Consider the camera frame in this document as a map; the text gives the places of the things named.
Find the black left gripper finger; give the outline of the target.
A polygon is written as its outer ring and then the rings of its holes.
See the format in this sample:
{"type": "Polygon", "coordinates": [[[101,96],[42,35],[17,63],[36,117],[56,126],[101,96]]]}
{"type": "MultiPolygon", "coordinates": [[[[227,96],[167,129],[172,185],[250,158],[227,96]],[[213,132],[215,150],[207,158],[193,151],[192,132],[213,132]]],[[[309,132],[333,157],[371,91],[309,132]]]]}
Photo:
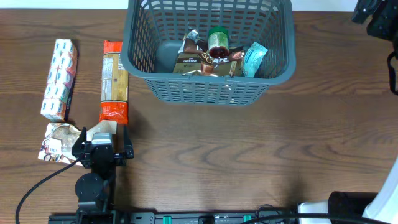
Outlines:
{"type": "Polygon", "coordinates": [[[129,131],[127,126],[123,127],[123,141],[124,141],[124,151],[133,152],[133,145],[129,137],[129,131]]]}
{"type": "Polygon", "coordinates": [[[74,144],[74,149],[81,149],[83,143],[86,141],[86,127],[83,127],[78,139],[74,144]]]}

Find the snack bag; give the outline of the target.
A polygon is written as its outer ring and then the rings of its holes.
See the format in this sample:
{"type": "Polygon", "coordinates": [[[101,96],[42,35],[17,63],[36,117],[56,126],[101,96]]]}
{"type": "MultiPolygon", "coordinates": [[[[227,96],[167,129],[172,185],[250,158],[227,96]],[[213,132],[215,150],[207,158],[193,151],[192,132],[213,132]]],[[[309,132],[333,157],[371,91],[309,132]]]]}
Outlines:
{"type": "MultiPolygon", "coordinates": [[[[103,120],[86,132],[86,140],[92,141],[97,133],[116,134],[117,122],[103,120]]],[[[71,164],[76,160],[72,155],[72,146],[80,136],[81,131],[72,124],[49,123],[44,140],[38,154],[38,159],[71,164]]]]}

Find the red spaghetti packet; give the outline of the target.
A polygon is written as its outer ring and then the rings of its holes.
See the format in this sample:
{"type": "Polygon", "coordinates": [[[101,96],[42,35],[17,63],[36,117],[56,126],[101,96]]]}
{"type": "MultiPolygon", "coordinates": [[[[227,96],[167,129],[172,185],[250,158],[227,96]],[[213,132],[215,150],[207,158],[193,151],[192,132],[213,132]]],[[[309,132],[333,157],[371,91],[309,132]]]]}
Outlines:
{"type": "Polygon", "coordinates": [[[99,119],[129,123],[129,72],[121,61],[121,41],[104,41],[99,119]]]}

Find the tissue pack multipack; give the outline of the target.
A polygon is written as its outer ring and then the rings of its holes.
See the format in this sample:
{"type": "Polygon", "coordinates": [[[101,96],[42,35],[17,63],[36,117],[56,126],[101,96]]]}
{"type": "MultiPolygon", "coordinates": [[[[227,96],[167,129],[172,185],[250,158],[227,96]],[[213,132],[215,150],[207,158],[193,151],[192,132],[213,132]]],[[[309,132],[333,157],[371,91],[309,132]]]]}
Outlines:
{"type": "Polygon", "coordinates": [[[40,114],[51,122],[66,122],[72,101],[78,51],[71,39],[55,41],[40,114]]]}

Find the gold coffee bag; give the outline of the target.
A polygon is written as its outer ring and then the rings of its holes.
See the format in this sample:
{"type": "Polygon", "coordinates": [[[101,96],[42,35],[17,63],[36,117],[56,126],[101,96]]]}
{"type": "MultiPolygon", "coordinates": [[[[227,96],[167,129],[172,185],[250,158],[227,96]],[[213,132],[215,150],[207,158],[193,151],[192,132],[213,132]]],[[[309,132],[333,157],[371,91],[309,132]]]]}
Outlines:
{"type": "Polygon", "coordinates": [[[174,73],[211,77],[238,77],[242,73],[245,50],[242,46],[231,47],[225,58],[213,58],[208,53],[208,39],[199,38],[192,30],[184,35],[178,50],[174,73]]]}

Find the teal wipes packet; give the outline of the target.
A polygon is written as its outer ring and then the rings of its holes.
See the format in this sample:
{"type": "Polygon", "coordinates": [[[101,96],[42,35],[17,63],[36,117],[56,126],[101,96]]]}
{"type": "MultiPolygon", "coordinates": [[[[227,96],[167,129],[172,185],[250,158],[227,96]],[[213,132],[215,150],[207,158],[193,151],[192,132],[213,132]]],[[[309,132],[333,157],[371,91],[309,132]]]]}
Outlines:
{"type": "Polygon", "coordinates": [[[262,60],[268,53],[268,49],[263,45],[254,42],[246,51],[243,62],[243,75],[253,78],[261,66],[262,60]]]}

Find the green lid jar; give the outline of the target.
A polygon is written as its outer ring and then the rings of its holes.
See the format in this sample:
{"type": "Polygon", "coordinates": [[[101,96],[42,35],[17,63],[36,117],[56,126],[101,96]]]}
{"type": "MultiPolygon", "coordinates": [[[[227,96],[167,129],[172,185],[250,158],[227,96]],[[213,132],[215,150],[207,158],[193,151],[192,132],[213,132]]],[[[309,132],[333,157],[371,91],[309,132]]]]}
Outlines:
{"type": "Polygon", "coordinates": [[[229,55],[229,33],[222,26],[213,27],[208,32],[208,53],[213,58],[229,55]]]}

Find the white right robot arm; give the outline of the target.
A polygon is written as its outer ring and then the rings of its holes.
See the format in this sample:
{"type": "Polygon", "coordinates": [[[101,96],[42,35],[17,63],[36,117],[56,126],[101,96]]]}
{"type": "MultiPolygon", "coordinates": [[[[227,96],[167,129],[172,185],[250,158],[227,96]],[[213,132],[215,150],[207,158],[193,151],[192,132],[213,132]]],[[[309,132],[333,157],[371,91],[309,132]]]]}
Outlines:
{"type": "MultiPolygon", "coordinates": [[[[371,16],[367,34],[392,42],[393,51],[387,56],[389,89],[397,94],[397,71],[391,65],[397,59],[397,0],[358,1],[351,20],[362,24],[371,16]]],[[[329,199],[304,202],[298,205],[298,214],[313,214],[313,218],[299,218],[299,223],[369,223],[375,220],[397,223],[397,162],[378,193],[332,192],[329,199]]]]}

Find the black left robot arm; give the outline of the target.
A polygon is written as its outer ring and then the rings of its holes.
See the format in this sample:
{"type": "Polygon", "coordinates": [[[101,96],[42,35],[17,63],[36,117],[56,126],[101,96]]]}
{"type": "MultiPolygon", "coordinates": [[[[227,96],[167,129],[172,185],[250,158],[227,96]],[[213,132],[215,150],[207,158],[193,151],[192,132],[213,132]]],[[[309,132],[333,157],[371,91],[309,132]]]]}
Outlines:
{"type": "Polygon", "coordinates": [[[123,152],[114,150],[111,133],[95,133],[87,140],[86,128],[72,147],[72,155],[91,172],[81,176],[75,184],[78,197],[77,223],[129,223],[130,215],[114,208],[116,168],[134,158],[132,142],[123,127],[123,152]]]}

